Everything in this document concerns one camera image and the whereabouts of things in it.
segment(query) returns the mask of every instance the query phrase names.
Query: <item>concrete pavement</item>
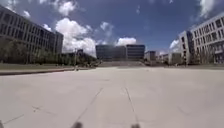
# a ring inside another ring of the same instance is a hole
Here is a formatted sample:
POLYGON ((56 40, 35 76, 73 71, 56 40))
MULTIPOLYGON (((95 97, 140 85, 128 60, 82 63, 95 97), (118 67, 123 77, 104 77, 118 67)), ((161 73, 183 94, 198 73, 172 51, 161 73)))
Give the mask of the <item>concrete pavement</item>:
POLYGON ((0 76, 4 128, 222 128, 224 71, 98 68, 0 76))

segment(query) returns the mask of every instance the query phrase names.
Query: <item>low building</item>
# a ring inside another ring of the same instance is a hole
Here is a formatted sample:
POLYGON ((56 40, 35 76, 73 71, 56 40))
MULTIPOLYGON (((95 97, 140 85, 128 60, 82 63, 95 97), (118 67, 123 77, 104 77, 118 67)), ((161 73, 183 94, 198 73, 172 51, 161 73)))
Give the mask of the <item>low building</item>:
POLYGON ((169 54, 158 55, 158 56, 156 57, 156 61, 157 61, 158 63, 168 64, 168 61, 169 61, 169 54))
POLYGON ((96 56, 97 59, 103 61, 112 61, 113 60, 113 51, 112 45, 96 45, 96 56))
POLYGON ((147 51, 145 53, 144 59, 147 65, 155 65, 156 64, 156 51, 147 51))
POLYGON ((181 53, 170 53, 168 62, 169 65, 181 64, 182 63, 181 53))
POLYGON ((102 61, 140 61, 144 58, 144 45, 96 45, 97 59, 102 61))
POLYGON ((145 45, 127 45, 127 60, 129 61, 140 61, 144 59, 145 45))

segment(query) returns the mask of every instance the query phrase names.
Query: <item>building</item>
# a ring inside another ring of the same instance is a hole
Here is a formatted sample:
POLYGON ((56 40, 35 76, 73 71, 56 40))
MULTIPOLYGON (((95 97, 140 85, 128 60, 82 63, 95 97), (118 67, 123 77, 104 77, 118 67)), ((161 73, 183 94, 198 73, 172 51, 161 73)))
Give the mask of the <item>building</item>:
POLYGON ((63 35, 51 32, 0 5, 0 38, 26 46, 31 54, 44 49, 60 54, 63 35))
POLYGON ((181 33, 179 40, 187 63, 224 63, 224 12, 181 33))
POLYGON ((113 48, 112 56, 114 61, 123 61, 126 59, 126 47, 116 46, 113 48))
POLYGON ((164 63, 168 64, 168 61, 169 61, 169 54, 158 55, 158 56, 156 57, 156 61, 157 61, 158 63, 161 63, 161 64, 164 64, 164 63))
POLYGON ((156 51, 147 51, 144 58, 147 61, 156 61, 156 51))
POLYGON ((181 43, 182 51, 182 61, 184 64, 193 63, 195 52, 194 52, 194 42, 192 34, 189 31, 184 31, 179 34, 179 42, 181 43))
POLYGON ((145 45, 133 44, 126 46, 127 60, 139 61, 144 59, 145 45))
POLYGON ((170 53, 168 59, 169 59, 168 63, 170 65, 181 64, 182 63, 181 53, 170 53))
POLYGON ((126 46, 112 46, 112 45, 97 45, 96 56, 97 59, 103 61, 139 61, 144 58, 144 45, 126 45, 126 46))
POLYGON ((113 59, 112 51, 113 51, 112 45, 96 45, 96 56, 97 59, 103 60, 103 61, 111 61, 113 59))

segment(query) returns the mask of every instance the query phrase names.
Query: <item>window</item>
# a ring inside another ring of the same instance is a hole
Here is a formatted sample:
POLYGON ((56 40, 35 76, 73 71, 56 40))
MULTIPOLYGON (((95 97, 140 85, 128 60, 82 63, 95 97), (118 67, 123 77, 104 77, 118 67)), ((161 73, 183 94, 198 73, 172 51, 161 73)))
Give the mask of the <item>window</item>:
POLYGON ((224 26, 224 17, 222 17, 222 25, 224 26))
POLYGON ((8 27, 7 35, 10 36, 11 27, 8 27))
POLYGON ((198 45, 200 45, 200 40, 199 40, 199 38, 198 38, 197 40, 198 40, 198 45))
POLYGON ((5 14, 3 20, 4 20, 6 23, 8 23, 8 22, 9 22, 9 19, 10 19, 10 15, 9 15, 9 14, 5 14))
POLYGON ((208 42, 211 42, 212 41, 212 37, 211 37, 211 35, 209 34, 208 35, 208 42))
POLYGON ((221 39, 222 37, 221 37, 221 32, 220 31, 218 31, 218 35, 219 35, 219 39, 221 39))
POLYGON ((196 31, 194 31, 194 37, 197 37, 196 31))
POLYGON ((0 20, 2 18, 2 15, 3 15, 3 11, 0 11, 0 20))
POLYGON ((30 35, 28 35, 27 42, 30 42, 30 35))
POLYGON ((213 41, 217 40, 217 34, 215 32, 212 33, 213 41))
POLYGON ((6 30, 7 30, 7 25, 4 25, 4 27, 3 27, 3 35, 6 34, 6 30))
POLYGON ((215 23, 216 23, 217 28, 222 27, 221 20, 216 20, 215 23))
POLYGON ((3 28, 4 28, 4 24, 1 24, 1 27, 0 27, 0 34, 2 34, 2 32, 3 32, 3 28))
POLYGON ((203 43, 205 44, 205 37, 203 37, 203 43))
POLYGON ((10 24, 12 24, 12 23, 13 23, 13 19, 14 19, 14 17, 13 17, 13 16, 11 16, 10 24))
POLYGON ((22 32, 22 31, 19 31, 18 38, 19 38, 20 40, 23 39, 23 32, 22 32))
POLYGON ((221 29, 222 37, 224 38, 224 30, 221 29))
POLYGON ((184 37, 181 38, 182 42, 185 42, 184 37))
POLYGON ((14 36, 14 33, 15 33, 15 29, 13 28, 13 29, 12 29, 12 33, 11 33, 11 36, 12 36, 12 37, 14 36))
POLYGON ((214 25, 214 23, 212 22, 212 28, 213 28, 213 30, 215 30, 215 25, 214 25))
POLYGON ((211 24, 209 24, 209 29, 210 29, 210 31, 212 31, 212 25, 211 24))
POLYGON ((200 32, 200 36, 201 36, 202 35, 201 29, 199 29, 199 32, 200 32))
POLYGON ((24 34, 23 40, 26 40, 26 33, 24 34))
POLYGON ((19 28, 20 22, 21 22, 20 19, 18 19, 18 23, 16 25, 18 28, 19 28))

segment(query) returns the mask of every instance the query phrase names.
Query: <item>white cloud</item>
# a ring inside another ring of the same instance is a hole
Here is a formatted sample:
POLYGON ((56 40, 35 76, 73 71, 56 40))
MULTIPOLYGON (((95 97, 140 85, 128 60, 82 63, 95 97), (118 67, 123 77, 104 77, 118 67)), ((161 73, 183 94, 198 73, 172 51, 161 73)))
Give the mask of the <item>white cloud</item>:
POLYGON ((51 28, 50 28, 47 24, 44 24, 43 27, 44 27, 45 29, 47 29, 48 31, 52 31, 51 28))
POLYGON ((178 44, 179 44, 179 40, 174 40, 174 41, 170 44, 170 49, 175 48, 178 44))
POLYGON ((48 0, 38 0, 40 4, 46 3, 48 0))
POLYGON ((105 31, 106 38, 108 39, 113 34, 114 26, 108 22, 102 22, 100 28, 105 31))
POLYGON ((155 2, 155 0, 148 0, 148 2, 149 2, 150 4, 153 4, 153 3, 155 2))
POLYGON ((138 5, 137 9, 136 9, 136 13, 140 14, 140 5, 138 5))
POLYGON ((135 38, 119 38, 118 42, 116 43, 117 46, 125 46, 127 44, 137 44, 137 40, 135 38))
POLYGON ((170 4, 173 3, 173 0, 169 0, 169 3, 170 3, 170 4))
POLYGON ((56 30, 63 33, 65 37, 78 37, 87 34, 88 28, 79 25, 76 21, 64 18, 56 23, 56 30))
POLYGON ((181 51, 181 45, 179 40, 174 40, 171 44, 170 44, 170 50, 172 52, 180 52, 181 51))
POLYGON ((30 18, 30 13, 26 10, 23 11, 23 16, 26 18, 30 18))
POLYGON ((215 7, 217 0, 200 0, 201 12, 200 17, 207 18, 209 13, 215 7))
POLYGON ((86 28, 87 28, 89 31, 92 31, 92 27, 91 27, 91 26, 86 25, 86 28))
POLYGON ((107 22, 102 22, 101 25, 100 25, 100 28, 103 29, 103 30, 106 30, 107 27, 109 27, 109 25, 110 25, 110 24, 107 23, 107 22))
POLYGON ((58 11, 63 16, 68 16, 70 12, 78 9, 80 11, 85 10, 78 6, 78 2, 76 0, 38 0, 39 4, 51 5, 54 7, 56 11, 58 11))
POLYGON ((15 12, 15 7, 16 7, 16 5, 18 3, 19 3, 19 0, 7 0, 5 5, 6 5, 6 8, 8 8, 9 10, 15 12))
POLYGON ((59 20, 56 23, 55 30, 64 35, 63 52, 72 52, 75 49, 83 49, 85 52, 94 55, 96 41, 90 37, 85 37, 90 31, 90 28, 89 25, 84 27, 68 18, 59 20))
POLYGON ((74 9, 76 8, 76 5, 71 2, 71 1, 67 1, 67 2, 64 2, 62 3, 60 6, 59 6, 59 12, 64 15, 64 16, 68 16, 69 13, 71 11, 74 11, 74 9))
POLYGON ((165 54, 166 54, 166 52, 164 52, 164 51, 159 52, 159 55, 165 55, 165 54))

